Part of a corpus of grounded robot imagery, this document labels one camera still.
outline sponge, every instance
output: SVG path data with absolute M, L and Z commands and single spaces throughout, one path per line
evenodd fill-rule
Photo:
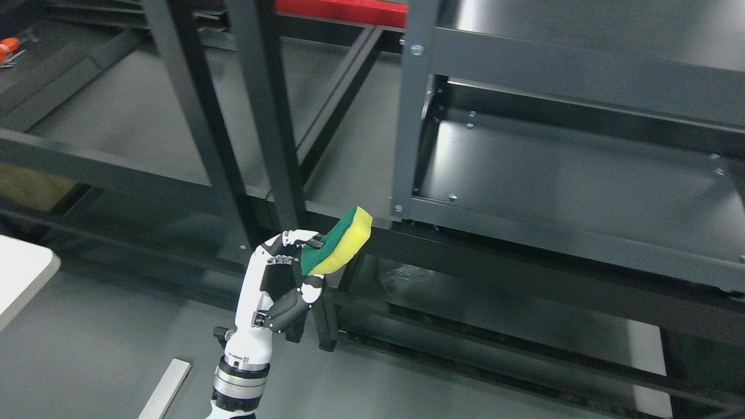
M 373 217 L 360 207 L 352 207 L 321 242 L 323 247 L 302 248 L 303 275 L 326 275 L 338 271 L 360 251 L 370 238 Z

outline bolt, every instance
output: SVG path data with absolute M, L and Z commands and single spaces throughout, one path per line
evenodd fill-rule
M 411 50 L 411 54 L 418 57 L 419 55 L 424 54 L 424 47 L 420 44 L 414 44 L 409 48 Z

